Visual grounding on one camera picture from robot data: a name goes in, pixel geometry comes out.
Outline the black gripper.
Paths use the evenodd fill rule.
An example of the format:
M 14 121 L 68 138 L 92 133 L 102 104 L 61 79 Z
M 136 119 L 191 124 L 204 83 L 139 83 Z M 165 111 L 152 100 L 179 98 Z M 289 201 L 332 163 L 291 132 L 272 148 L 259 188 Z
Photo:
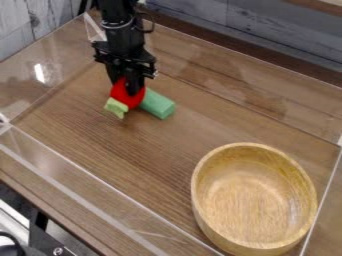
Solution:
M 90 43 L 94 49 L 94 61 L 105 66 L 114 84 L 125 76 L 125 90 L 135 96 L 144 86 L 144 77 L 156 75 L 156 58 L 144 49 L 144 35 L 136 27 L 105 27 L 106 40 Z

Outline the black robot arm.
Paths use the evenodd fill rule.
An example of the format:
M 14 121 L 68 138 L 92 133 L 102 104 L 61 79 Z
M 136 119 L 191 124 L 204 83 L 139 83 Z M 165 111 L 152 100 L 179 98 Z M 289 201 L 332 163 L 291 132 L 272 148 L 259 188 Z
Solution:
M 124 78 L 125 92 L 135 96 L 144 87 L 144 78 L 155 78 L 156 57 L 144 47 L 144 35 L 153 32 L 155 26 L 144 29 L 137 0 L 97 0 L 97 3 L 105 40 L 90 43 L 93 57 L 105 65 L 110 82 Z

